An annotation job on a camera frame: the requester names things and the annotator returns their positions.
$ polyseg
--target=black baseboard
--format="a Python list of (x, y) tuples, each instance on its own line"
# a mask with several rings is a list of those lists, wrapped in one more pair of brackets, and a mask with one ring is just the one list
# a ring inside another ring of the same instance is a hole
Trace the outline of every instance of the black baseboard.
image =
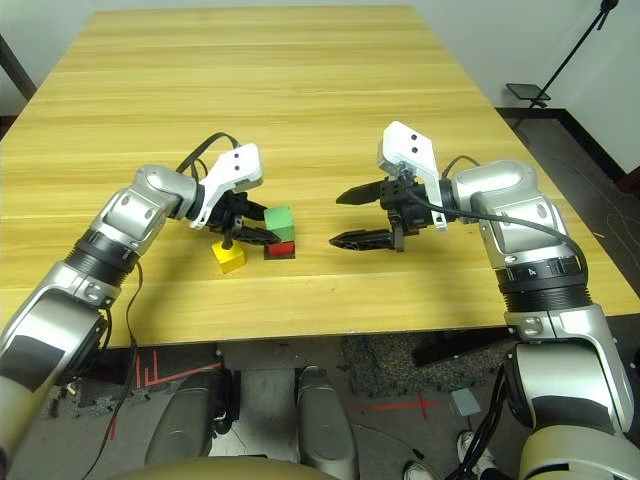
[(614, 182), (622, 179), (626, 173), (620, 165), (600, 146), (573, 115), (564, 108), (503, 108), (496, 111), (502, 118), (553, 118), (558, 120), (569, 134), (580, 144), (593, 161)]

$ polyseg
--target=red block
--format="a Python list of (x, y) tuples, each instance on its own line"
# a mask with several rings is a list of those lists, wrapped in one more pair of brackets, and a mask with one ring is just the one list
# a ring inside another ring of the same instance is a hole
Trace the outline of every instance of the red block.
[(274, 257), (282, 255), (294, 255), (296, 253), (295, 242), (280, 242), (267, 245), (267, 253)]

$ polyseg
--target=person's foot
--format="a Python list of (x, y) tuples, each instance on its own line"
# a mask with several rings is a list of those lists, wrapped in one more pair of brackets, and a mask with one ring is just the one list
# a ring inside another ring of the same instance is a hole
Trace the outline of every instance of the person's foot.
[[(462, 432), (460, 435), (458, 435), (457, 446), (458, 459), (460, 460), (460, 463), (462, 463), (462, 461), (464, 460), (464, 456), (467, 454), (467, 450), (469, 450), (471, 440), (473, 440), (473, 432), (471, 431)], [(491, 455), (491, 452), (488, 448), (485, 448), (484, 452), (482, 452), (482, 455), (480, 455), (480, 458), (478, 459), (478, 463), (476, 463), (475, 467), (473, 467), (471, 471), (475, 473), (478, 478), (480, 478), (482, 472), (484, 472), (488, 468), (495, 468), (496, 470), (498, 469), (498, 467), (496, 467), (496, 461), (493, 458), (493, 455)]]
[(436, 480), (436, 477), (424, 465), (409, 462), (404, 467), (404, 480)]

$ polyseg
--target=toy block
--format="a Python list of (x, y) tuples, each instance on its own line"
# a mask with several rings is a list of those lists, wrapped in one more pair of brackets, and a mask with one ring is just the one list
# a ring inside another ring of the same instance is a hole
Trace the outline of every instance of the toy block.
[(296, 245), (294, 242), (280, 242), (264, 246), (265, 260), (285, 260), (296, 258)]
[(275, 233), (281, 242), (293, 242), (295, 231), (290, 207), (267, 208), (264, 211), (267, 230)]
[(211, 245), (213, 255), (216, 257), (222, 273), (229, 273), (237, 270), (246, 263), (244, 251), (239, 242), (233, 242), (229, 250), (222, 248), (222, 240)]

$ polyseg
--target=wooden table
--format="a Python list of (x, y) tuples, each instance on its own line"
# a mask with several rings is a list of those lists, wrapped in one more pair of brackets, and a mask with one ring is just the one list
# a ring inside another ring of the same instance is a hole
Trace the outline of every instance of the wooden table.
[[(582, 245), (594, 300), (608, 314), (640, 303), (520, 141), (408, 7), (102, 12), (49, 75), (2, 142), (5, 323), (65, 257), (109, 197), (145, 163), (175, 167), (219, 130), (262, 151), (250, 198), (291, 205), (297, 258), (222, 276), (206, 230), (168, 221), (143, 258), (133, 309), (142, 344), (446, 329), (503, 324), (505, 310), (477, 226), (407, 239), (407, 252), (349, 252), (327, 240), (385, 228), (377, 204), (336, 205), (382, 178), (385, 126), (405, 122), (454, 156), (532, 163)], [(227, 145), (205, 157), (212, 163)], [(114, 345), (128, 342), (114, 307)]]

